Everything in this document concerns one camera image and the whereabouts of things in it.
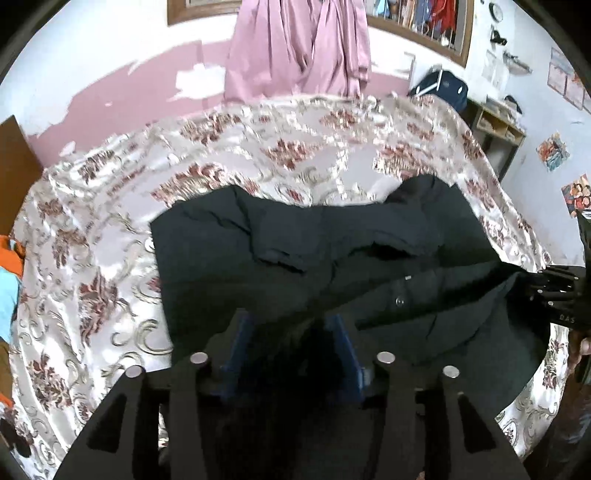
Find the person's right hand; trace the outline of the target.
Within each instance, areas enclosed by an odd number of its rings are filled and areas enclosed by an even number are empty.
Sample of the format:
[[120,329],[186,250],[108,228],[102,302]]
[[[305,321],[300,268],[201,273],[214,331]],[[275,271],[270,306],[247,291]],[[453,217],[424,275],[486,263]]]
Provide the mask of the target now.
[[568,345],[568,370],[573,373],[582,358],[589,356],[591,352],[590,334],[576,330],[569,332]]

